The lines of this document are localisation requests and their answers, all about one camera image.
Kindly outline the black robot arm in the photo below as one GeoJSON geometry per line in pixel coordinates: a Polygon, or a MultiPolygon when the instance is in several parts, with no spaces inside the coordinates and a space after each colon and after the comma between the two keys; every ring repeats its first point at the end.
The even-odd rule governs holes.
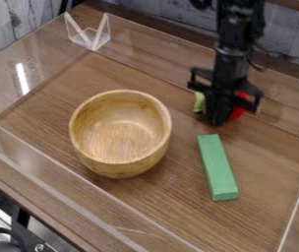
{"type": "Polygon", "coordinates": [[[232,118],[237,108],[257,113],[262,90],[249,81],[257,40],[264,36],[265,0],[218,0],[214,68],[190,69],[187,87],[205,95],[203,118],[215,127],[232,118]]]}

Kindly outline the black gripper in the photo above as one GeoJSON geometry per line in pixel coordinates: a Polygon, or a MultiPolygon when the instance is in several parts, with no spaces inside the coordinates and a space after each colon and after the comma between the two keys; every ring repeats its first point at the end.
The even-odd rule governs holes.
{"type": "Polygon", "coordinates": [[[213,69],[190,69],[187,87],[205,94],[206,119],[213,126],[229,121],[236,106],[252,113],[260,109],[264,92],[249,81],[249,69],[248,52],[221,47],[215,48],[213,69]]]}

